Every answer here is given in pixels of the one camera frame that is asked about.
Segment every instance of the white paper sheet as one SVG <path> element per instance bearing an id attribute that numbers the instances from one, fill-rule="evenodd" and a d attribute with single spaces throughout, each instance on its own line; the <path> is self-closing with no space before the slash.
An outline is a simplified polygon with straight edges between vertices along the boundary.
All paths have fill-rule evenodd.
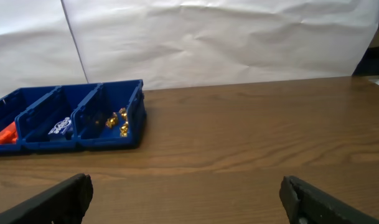
<path id="1" fill-rule="evenodd" d="M 90 82 L 145 88 L 351 75 L 379 0 L 64 0 Z"/>
<path id="2" fill-rule="evenodd" d="M 24 86 L 86 83 L 59 0 L 0 0 L 0 98 Z"/>

